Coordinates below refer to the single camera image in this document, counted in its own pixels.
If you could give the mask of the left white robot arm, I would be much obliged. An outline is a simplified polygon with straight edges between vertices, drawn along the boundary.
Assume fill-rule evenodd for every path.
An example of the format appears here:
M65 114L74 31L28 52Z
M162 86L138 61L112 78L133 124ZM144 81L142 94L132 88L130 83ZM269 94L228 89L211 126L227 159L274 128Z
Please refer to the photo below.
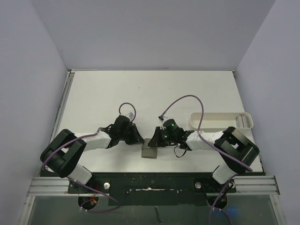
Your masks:
M50 168L60 178L79 182L79 188L89 193L95 188L93 174L79 160L85 151L109 149L119 144L143 144L144 139L128 115L119 115L113 124L100 127L95 133L77 136L64 129L50 142L42 152L40 160L43 167Z

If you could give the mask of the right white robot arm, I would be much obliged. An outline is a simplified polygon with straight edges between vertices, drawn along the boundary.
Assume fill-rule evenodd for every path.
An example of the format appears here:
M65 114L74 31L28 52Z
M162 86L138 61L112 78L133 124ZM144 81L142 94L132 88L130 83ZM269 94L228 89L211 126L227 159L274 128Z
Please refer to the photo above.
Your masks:
M211 190L218 192L234 176L251 172L259 148L234 127L219 132L184 130L174 119L166 119L155 128L149 147L176 146L186 151L216 150L224 160L209 179Z

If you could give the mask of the grey card holder wallet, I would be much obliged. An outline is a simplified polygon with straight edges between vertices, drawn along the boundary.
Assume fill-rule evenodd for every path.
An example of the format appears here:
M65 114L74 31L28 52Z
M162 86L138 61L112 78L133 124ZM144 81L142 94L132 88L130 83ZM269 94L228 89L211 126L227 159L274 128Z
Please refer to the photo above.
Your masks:
M142 158L156 159L157 155L158 155L158 149L155 148L155 147L149 147L148 146L149 142L150 142L150 138L145 138L145 141L142 144L141 157Z

